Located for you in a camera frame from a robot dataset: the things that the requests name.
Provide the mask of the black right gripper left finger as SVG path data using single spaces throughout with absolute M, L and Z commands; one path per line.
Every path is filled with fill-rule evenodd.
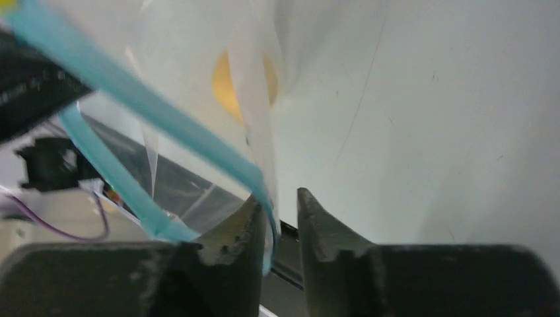
M 266 231 L 249 198 L 193 242 L 29 244 L 1 264 L 1 315 L 257 316 Z

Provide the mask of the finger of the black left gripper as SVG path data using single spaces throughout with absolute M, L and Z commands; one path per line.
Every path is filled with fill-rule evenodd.
M 1 30 L 1 144 L 93 91 L 37 49 Z

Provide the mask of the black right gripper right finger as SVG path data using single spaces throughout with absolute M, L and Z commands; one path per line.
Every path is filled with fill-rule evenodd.
M 375 244 L 297 191 L 311 316 L 558 316 L 559 283 L 511 244 Z

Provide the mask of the clear zip bag blue zipper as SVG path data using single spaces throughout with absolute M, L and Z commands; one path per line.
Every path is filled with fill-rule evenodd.
M 166 211 L 94 129 L 138 142 L 150 180 L 170 155 L 268 219 L 264 266 L 305 180 L 353 225 L 367 219 L 351 146 L 383 1 L 2 1 L 1 25 L 94 90 L 59 118 L 145 234 L 201 233 Z

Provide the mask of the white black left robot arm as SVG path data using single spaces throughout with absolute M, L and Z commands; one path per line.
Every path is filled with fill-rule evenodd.
M 57 113 L 91 90 L 1 31 L 1 255 L 29 243 L 146 235 L 78 151 Z

